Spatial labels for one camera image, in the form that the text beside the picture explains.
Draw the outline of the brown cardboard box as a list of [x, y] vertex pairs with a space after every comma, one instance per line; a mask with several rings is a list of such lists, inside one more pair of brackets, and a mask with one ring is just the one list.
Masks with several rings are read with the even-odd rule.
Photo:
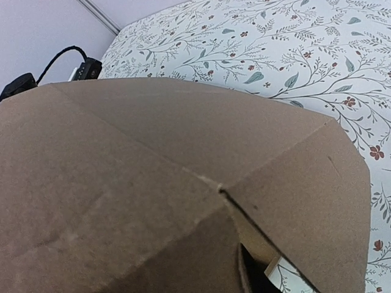
[[364, 292], [370, 172], [336, 119], [167, 78], [1, 102], [2, 292]]

